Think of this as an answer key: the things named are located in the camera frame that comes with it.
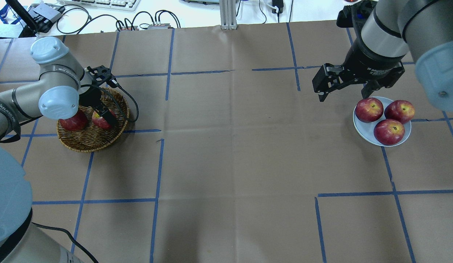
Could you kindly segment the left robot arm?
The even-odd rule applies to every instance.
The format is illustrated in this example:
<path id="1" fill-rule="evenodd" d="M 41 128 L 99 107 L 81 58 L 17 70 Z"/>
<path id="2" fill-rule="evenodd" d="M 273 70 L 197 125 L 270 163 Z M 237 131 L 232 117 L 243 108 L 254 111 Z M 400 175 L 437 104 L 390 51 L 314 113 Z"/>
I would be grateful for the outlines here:
<path id="1" fill-rule="evenodd" d="M 0 93 L 0 143 L 20 140 L 21 127 L 38 118 L 68 119 L 79 106 L 91 107 L 117 124 L 101 100 L 101 85 L 119 87 L 104 66 L 84 68 L 56 37 L 36 40 L 30 49 L 41 67 L 38 81 Z M 21 165 L 0 147 L 0 263 L 80 263 L 81 260 L 32 222 L 31 185 Z"/>

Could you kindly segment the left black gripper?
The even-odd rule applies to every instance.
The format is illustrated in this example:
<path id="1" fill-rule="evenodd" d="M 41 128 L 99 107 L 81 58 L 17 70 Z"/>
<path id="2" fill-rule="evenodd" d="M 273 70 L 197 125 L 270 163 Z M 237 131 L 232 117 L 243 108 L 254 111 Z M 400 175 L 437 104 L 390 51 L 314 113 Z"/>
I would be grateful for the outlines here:
<path id="1" fill-rule="evenodd" d="M 97 110 L 97 113 L 113 127 L 117 124 L 115 113 L 102 103 L 101 90 L 98 86 L 91 85 L 88 87 L 87 91 L 80 94 L 79 105 Z"/>

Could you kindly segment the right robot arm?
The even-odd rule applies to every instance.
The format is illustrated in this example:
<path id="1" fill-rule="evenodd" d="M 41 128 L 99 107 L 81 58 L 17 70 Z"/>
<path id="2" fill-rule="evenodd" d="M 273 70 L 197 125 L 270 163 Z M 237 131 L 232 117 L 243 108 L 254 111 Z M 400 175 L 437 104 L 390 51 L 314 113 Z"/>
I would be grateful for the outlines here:
<path id="1" fill-rule="evenodd" d="M 349 85 L 363 84 L 364 99 L 391 88 L 410 53 L 430 104 L 453 112 L 453 0 L 363 0 L 344 7 L 336 24 L 356 38 L 341 65 L 325 63 L 313 78 L 321 102 Z"/>

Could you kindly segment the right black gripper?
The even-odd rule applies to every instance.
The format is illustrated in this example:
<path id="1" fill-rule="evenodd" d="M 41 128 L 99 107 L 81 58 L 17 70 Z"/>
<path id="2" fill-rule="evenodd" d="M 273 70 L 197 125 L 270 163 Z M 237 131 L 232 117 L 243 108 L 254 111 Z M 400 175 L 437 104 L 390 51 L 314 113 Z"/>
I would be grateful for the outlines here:
<path id="1" fill-rule="evenodd" d="M 369 98 L 380 88 L 391 88 L 405 73 L 400 58 L 378 55 L 363 44 L 353 44 L 343 65 L 324 63 L 312 80 L 319 101 L 349 84 L 363 84 L 361 96 Z"/>

